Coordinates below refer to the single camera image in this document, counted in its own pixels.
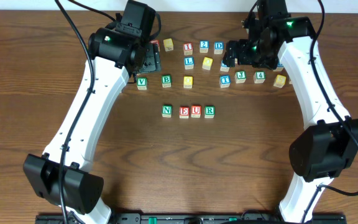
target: black cable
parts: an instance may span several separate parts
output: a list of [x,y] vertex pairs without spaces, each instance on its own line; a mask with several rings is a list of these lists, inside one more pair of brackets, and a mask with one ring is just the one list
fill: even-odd
[[111,19],[112,21],[115,21],[115,18],[113,18],[112,16],[110,16],[109,14],[107,14],[105,12],[102,12],[102,11],[99,11],[97,9],[93,9],[91,7],[85,6],[85,5],[83,5],[83,4],[79,3],[79,2],[76,2],[74,0],[68,0],[68,1],[73,3],[73,4],[76,4],[77,6],[83,7],[84,9],[87,9],[89,11],[96,12],[96,13],[99,13],[101,15],[104,15],[104,16],[108,17],[109,19]]
[[86,59],[88,60],[89,63],[89,70],[91,73],[91,81],[89,84],[89,88],[87,90],[86,96],[84,98],[84,101],[82,102],[77,115],[74,118],[73,123],[70,126],[70,129],[67,133],[67,137],[65,139],[64,144],[62,145],[62,154],[60,156],[60,165],[59,165],[59,176],[58,176],[58,182],[59,182],[59,194],[60,194],[60,205],[62,206],[62,212],[63,212],[63,218],[64,218],[64,222],[66,224],[68,224],[68,218],[67,218],[67,211],[66,211],[66,203],[65,203],[65,198],[64,198],[64,191],[63,191],[63,171],[64,171],[64,164],[65,164],[65,156],[66,156],[66,151],[68,150],[68,143],[70,142],[70,138],[71,135],[73,134],[74,128],[82,114],[82,111],[84,110],[84,107],[86,105],[86,103],[88,102],[92,92],[93,92],[93,86],[94,86],[94,69],[93,69],[93,64],[92,64],[92,60],[90,57],[90,54],[88,52],[88,49],[86,48],[85,45],[85,41],[83,40],[80,32],[78,31],[78,29],[75,27],[73,21],[70,19],[70,16],[67,14],[66,10],[63,8],[63,6],[60,4],[59,0],[55,0],[57,6],[59,7],[60,11],[62,12],[62,14],[66,17],[68,23],[71,25],[71,28],[73,28],[74,33],[76,34],[77,38],[80,40],[81,46],[85,52],[86,55]]
[[[318,29],[318,31],[316,33],[316,37],[313,39],[313,41],[311,43],[311,47],[310,47],[310,64],[311,64],[311,68],[313,69],[313,73],[314,73],[314,76],[316,77],[317,84],[320,87],[320,90],[323,93],[323,96],[324,96],[325,100],[327,101],[329,110],[331,110],[331,112],[335,115],[335,117],[340,122],[341,126],[345,129],[346,133],[349,135],[349,137],[352,139],[352,141],[354,142],[354,144],[358,148],[358,141],[357,141],[356,137],[354,137],[352,131],[349,129],[349,127],[347,127],[347,125],[345,124],[345,122],[343,121],[341,116],[335,110],[335,105],[333,105],[331,103],[331,100],[329,99],[329,96],[328,96],[326,90],[324,89],[323,84],[321,83],[320,77],[318,76],[316,64],[314,63],[314,60],[315,60],[315,58],[313,57],[314,46],[316,45],[316,41],[317,41],[318,36],[321,33],[321,30],[323,29],[324,20],[325,20],[325,10],[324,10],[323,3],[321,2],[321,0],[318,0],[318,2],[319,2],[320,7],[321,7],[322,18],[321,18],[320,27],[319,27],[319,29]],[[311,198],[311,200],[310,200],[310,202],[309,202],[309,204],[308,204],[308,206],[307,206],[307,208],[305,210],[305,213],[303,214],[302,221],[301,221],[302,223],[305,221],[306,215],[309,212],[314,200],[316,199],[316,197],[318,195],[318,192],[320,192],[323,187],[326,188],[326,189],[335,191],[335,192],[337,192],[339,194],[345,195],[345,196],[358,196],[358,191],[356,191],[356,192],[345,192],[343,190],[339,190],[339,189],[337,189],[335,187],[332,187],[332,186],[328,186],[328,185],[325,185],[325,184],[320,184],[319,186],[317,186],[316,192],[313,194],[313,196],[312,196],[312,198]]]

